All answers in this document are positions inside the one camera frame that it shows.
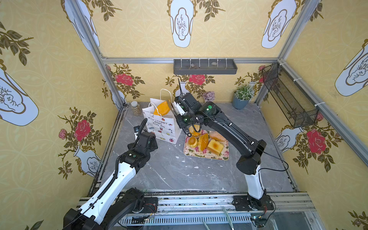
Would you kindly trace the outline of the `long golden bread loaf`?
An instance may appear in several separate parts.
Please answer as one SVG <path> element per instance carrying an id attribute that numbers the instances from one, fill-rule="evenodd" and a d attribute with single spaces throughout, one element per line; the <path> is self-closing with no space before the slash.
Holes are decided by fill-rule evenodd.
<path id="1" fill-rule="evenodd" d="M 153 114 L 156 116 L 165 116 L 170 112 L 170 108 L 169 105 L 167 103 L 167 101 L 163 101 L 161 103 L 159 103 L 158 105 L 155 105 L 155 109 Z"/>

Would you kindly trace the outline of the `white printed paper bag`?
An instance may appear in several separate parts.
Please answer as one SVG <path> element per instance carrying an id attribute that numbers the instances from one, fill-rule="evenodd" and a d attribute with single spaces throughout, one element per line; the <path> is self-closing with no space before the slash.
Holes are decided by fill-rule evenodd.
<path id="1" fill-rule="evenodd" d="M 151 98 L 148 107 L 143 108 L 142 112 L 147 119 L 146 126 L 148 132 L 154 133 L 158 140 L 176 144 L 182 130 L 179 128 L 174 116 L 172 99 L 172 95 L 167 89 L 161 89 L 160 98 Z M 154 115 L 155 105 L 163 101 L 167 101 L 171 111 L 165 116 Z"/>

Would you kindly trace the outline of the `small round yellow bun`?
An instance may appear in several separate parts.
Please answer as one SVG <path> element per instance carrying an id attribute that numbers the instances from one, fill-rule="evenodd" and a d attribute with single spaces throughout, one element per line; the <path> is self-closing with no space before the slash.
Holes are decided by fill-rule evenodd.
<path id="1" fill-rule="evenodd" d="M 198 146 L 198 140 L 196 137 L 190 137 L 187 143 L 188 146 L 191 148 L 196 148 Z"/>

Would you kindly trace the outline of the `striped twisted bread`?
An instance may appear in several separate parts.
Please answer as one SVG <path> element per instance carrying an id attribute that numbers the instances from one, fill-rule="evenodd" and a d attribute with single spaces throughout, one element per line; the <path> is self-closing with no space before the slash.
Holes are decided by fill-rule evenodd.
<path id="1" fill-rule="evenodd" d="M 207 148 L 208 144 L 209 144 L 209 135 L 208 135 L 208 133 L 206 133 L 206 134 L 204 134 L 204 135 L 202 135 L 198 138 L 198 149 L 200 151 L 204 151 Z"/>

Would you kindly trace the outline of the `seeded brown bun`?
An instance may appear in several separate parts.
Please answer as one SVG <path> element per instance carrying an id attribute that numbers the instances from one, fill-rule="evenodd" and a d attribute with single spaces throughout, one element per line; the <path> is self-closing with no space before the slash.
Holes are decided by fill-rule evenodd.
<path id="1" fill-rule="evenodd" d="M 213 140 L 216 140 L 216 141 L 219 141 L 219 142 L 225 142 L 226 141 L 226 138 L 223 137 L 221 134 L 219 134 L 218 132 L 216 131 L 211 131 L 209 133 L 209 137 Z"/>

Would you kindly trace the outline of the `square yellow toast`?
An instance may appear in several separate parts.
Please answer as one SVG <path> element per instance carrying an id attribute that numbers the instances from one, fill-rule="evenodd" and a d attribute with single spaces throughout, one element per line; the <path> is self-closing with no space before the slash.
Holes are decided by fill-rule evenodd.
<path id="1" fill-rule="evenodd" d="M 224 148 L 224 145 L 222 143 L 220 143 L 217 140 L 212 139 L 208 146 L 207 146 L 207 150 L 212 152 L 213 154 L 220 156 L 222 150 Z"/>

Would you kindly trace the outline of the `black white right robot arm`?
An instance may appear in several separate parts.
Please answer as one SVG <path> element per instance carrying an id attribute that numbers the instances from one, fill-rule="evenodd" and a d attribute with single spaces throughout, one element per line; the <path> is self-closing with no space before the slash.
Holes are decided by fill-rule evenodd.
<path id="1" fill-rule="evenodd" d="M 195 124 L 205 125 L 222 135 L 241 154 L 236 166 L 245 174 L 248 196 L 261 200 L 264 196 L 261 176 L 259 174 L 261 156 L 266 142 L 256 140 L 240 130 L 213 102 L 201 104 L 191 93 L 177 96 L 174 99 L 174 116 L 179 127 L 190 137 L 190 127 Z"/>

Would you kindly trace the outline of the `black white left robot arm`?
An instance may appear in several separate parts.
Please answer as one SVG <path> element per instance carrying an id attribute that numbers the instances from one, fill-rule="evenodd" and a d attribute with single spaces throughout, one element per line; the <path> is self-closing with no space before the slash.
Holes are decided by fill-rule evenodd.
<path id="1" fill-rule="evenodd" d="M 70 209 L 63 219 L 65 230 L 109 230 L 125 215 L 144 210 L 144 193 L 131 188 L 120 200 L 116 200 L 125 185 L 150 159 L 150 153 L 158 148 L 152 132 L 138 134 L 136 141 L 128 145 L 128 151 L 120 155 L 115 170 L 99 190 L 78 210 Z"/>

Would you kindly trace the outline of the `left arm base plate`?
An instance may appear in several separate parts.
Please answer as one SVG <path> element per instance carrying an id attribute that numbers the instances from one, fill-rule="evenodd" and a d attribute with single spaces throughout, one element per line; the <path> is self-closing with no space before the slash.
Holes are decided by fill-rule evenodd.
<path id="1" fill-rule="evenodd" d="M 158 210 L 158 198 L 157 197 L 145 197 L 143 206 L 139 209 L 135 209 L 130 214 L 152 214 Z"/>

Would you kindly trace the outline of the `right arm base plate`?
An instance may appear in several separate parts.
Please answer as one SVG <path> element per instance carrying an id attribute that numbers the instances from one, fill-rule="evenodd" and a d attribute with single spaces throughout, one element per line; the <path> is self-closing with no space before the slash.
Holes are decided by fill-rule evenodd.
<path id="1" fill-rule="evenodd" d="M 232 205 L 236 211 L 270 211 L 275 209 L 273 200 L 266 193 L 260 199 L 256 199 L 250 195 L 235 195 Z"/>

